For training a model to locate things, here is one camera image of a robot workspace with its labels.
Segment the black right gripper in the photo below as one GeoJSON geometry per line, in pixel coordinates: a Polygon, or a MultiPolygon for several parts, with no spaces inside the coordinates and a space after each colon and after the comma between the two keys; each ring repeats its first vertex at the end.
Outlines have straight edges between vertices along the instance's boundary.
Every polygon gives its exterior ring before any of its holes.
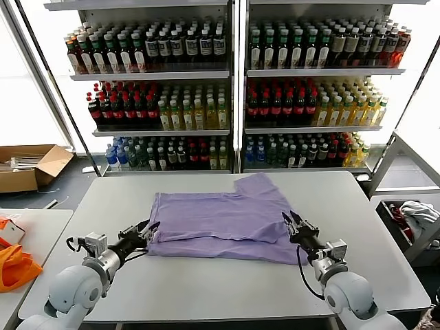
{"type": "Polygon", "coordinates": [[[287,226],[290,243],[299,245],[307,254],[323,250],[325,245],[318,238],[319,229],[308,221],[303,221],[301,216],[290,210],[291,218],[284,212],[282,216],[287,226]]]}

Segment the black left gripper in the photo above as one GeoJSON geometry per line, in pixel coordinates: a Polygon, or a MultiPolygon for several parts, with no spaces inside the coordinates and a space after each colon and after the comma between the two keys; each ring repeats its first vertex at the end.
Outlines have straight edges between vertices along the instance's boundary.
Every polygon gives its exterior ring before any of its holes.
{"type": "Polygon", "coordinates": [[[130,261],[132,258],[129,256],[134,252],[146,254],[148,244],[154,239],[159,226],[159,221],[150,223],[149,220],[143,220],[135,226],[120,231],[119,240],[113,245],[108,245],[107,249],[114,252],[119,261],[130,261]]]}

